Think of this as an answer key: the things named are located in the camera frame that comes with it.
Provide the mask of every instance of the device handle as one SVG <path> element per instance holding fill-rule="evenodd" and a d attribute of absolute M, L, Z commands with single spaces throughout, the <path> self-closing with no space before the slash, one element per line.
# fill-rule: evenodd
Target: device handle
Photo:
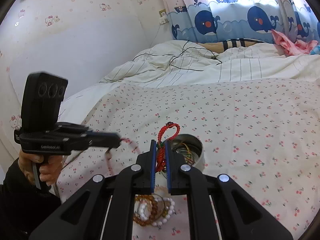
<path fill-rule="evenodd" d="M 48 186 L 46 182 L 40 180 L 40 166 L 45 163 L 48 163 L 48 156 L 44 156 L 44 161 L 42 163 L 32 162 L 32 169 L 35 176 L 36 187 L 42 192 L 47 192 L 51 188 L 51 186 Z"/>

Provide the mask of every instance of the red braided bracelet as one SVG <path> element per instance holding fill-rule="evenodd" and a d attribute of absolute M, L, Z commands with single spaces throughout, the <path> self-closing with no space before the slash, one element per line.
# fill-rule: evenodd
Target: red braided bracelet
<path fill-rule="evenodd" d="M 172 128 L 172 127 L 176 127 L 177 131 L 176 133 L 171 136 L 168 140 L 171 141 L 173 140 L 180 132 L 180 125 L 178 125 L 177 123 L 173 123 L 173 122 L 168 122 L 164 127 L 162 127 L 159 131 L 158 134 L 158 148 L 159 148 L 159 154 L 157 157 L 157 166 L 156 166 L 156 172 L 162 171 L 164 169 L 165 166 L 165 160 L 164 160 L 164 155 L 165 155 L 165 146 L 162 145 L 161 142 L 161 138 L 164 134 L 164 132 L 168 129 L 168 128 Z"/>

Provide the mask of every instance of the camera lens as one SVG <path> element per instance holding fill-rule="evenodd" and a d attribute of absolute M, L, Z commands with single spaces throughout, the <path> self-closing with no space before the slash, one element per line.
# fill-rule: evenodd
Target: camera lens
<path fill-rule="evenodd" d="M 57 84 L 51 85 L 51 87 L 49 88 L 49 98 L 53 98 L 56 95 L 57 90 L 58 90 Z"/>
<path fill-rule="evenodd" d="M 63 93 L 64 93 L 64 86 L 60 87 L 59 89 L 59 92 L 58 92 L 59 97 L 62 97 Z"/>
<path fill-rule="evenodd" d="M 42 83 L 39 87 L 39 92 L 38 92 L 39 96 L 43 97 L 46 91 L 47 91 L 47 83 Z"/>

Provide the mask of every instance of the black sleeve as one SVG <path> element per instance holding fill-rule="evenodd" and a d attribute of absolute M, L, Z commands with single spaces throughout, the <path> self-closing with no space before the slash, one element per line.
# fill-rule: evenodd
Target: black sleeve
<path fill-rule="evenodd" d="M 11 165 L 0 190 L 0 218 L 5 217 L 10 223 L 8 230 L 13 227 L 29 235 L 60 205 L 58 197 L 49 192 L 41 193 L 28 182 L 18 166 L 18 159 Z"/>

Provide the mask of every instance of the bed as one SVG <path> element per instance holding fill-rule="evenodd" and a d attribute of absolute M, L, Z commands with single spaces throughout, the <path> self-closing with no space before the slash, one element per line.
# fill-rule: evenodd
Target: bed
<path fill-rule="evenodd" d="M 298 239 L 320 208 L 319 63 L 319 55 L 286 57 L 272 44 L 217 54 L 169 41 L 65 100 L 59 121 L 117 131 L 142 152 L 166 122 L 176 122 L 180 133 L 202 141 L 205 174 L 230 175 Z M 74 152 L 57 181 L 62 202 L 93 175 L 117 174 L 136 156 L 126 145 L 109 154 Z M 156 185 L 167 195 L 163 176 L 157 174 Z M 173 199 L 167 224 L 134 224 L 132 239 L 189 239 L 185 196 Z"/>

